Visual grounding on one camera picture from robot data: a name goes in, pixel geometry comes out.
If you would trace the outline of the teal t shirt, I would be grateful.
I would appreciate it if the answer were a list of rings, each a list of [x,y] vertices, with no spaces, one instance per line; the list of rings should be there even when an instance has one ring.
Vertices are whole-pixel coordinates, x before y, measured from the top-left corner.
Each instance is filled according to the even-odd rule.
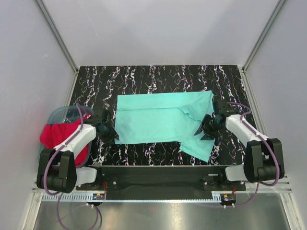
[[[213,113],[212,91],[119,95],[116,144],[179,142],[180,150],[207,162],[214,140],[196,134],[205,115]]]

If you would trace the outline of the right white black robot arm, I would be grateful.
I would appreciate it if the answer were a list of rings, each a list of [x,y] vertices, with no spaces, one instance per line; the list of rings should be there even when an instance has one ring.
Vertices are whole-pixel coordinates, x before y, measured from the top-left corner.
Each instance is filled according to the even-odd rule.
[[[233,133],[246,151],[243,164],[226,167],[225,174],[218,177],[220,188],[228,190],[235,181],[274,186],[284,177],[281,142],[260,133],[243,115],[205,115],[194,135],[203,133],[201,140],[213,140],[223,128]]]

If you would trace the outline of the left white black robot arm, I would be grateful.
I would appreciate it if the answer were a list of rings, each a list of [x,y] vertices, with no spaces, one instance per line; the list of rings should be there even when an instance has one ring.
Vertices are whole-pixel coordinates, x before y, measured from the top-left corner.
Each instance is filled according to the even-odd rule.
[[[99,137],[104,144],[119,140],[119,135],[109,122],[87,122],[62,143],[52,149],[43,149],[40,153],[36,185],[48,195],[70,193],[75,187],[88,184],[97,190],[103,186],[103,177],[93,167],[77,167],[75,159],[81,151]]]

